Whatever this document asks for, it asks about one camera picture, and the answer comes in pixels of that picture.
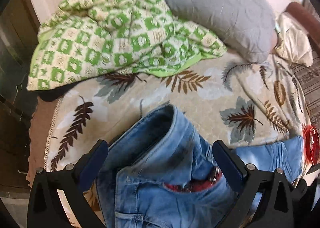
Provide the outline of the beige leaf print bedspread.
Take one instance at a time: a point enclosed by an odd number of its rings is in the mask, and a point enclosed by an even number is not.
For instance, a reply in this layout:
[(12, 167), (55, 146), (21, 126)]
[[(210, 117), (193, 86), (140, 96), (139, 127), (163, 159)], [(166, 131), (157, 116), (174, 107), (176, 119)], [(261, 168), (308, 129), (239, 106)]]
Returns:
[(76, 163), (97, 140), (113, 142), (162, 104), (177, 106), (208, 142), (230, 148), (301, 136), (310, 123), (288, 62), (271, 54), (254, 64), (227, 52), (172, 77), (120, 72), (77, 83), (57, 103), (44, 169)]

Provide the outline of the light blue denim jeans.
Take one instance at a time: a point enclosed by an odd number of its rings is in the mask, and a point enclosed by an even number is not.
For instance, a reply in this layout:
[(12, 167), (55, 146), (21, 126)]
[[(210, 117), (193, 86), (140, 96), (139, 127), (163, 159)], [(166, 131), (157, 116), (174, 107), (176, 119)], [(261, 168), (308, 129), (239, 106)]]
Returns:
[(215, 227), (236, 199), (212, 146), (174, 105), (111, 146), (96, 186), (107, 227)]

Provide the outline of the grey pillow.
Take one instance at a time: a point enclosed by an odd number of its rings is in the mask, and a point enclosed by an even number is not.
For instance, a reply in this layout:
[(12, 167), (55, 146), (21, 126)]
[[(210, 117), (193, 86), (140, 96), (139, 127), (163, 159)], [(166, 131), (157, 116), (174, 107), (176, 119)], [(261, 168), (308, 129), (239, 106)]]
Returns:
[(266, 0), (165, 0), (172, 13), (212, 30), (249, 62), (267, 60), (276, 36)]

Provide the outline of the green white patterned blanket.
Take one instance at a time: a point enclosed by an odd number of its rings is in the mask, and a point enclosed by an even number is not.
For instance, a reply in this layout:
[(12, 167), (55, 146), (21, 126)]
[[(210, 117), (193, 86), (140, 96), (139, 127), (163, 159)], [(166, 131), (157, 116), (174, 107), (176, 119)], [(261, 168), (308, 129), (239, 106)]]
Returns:
[(29, 91), (112, 72), (168, 77), (227, 51), (213, 31), (176, 17), (165, 0), (62, 0), (37, 39)]

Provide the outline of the striped brown sofa back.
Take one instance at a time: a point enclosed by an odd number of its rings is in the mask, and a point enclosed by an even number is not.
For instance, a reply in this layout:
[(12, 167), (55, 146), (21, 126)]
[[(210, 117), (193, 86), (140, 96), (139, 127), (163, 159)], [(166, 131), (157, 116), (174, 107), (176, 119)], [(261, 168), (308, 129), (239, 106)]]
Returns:
[(293, 65), (291, 68), (302, 87), (311, 124), (319, 129), (319, 15), (310, 0), (292, 2), (286, 11), (306, 30), (312, 51), (313, 64), (309, 67)]

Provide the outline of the red glass bowl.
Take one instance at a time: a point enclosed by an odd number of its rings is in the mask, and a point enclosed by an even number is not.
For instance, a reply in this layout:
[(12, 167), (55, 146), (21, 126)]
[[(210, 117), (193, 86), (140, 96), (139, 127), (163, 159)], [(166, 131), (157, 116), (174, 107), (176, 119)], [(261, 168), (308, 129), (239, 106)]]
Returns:
[(314, 125), (303, 127), (303, 141), (307, 160), (316, 165), (319, 159), (319, 134)]

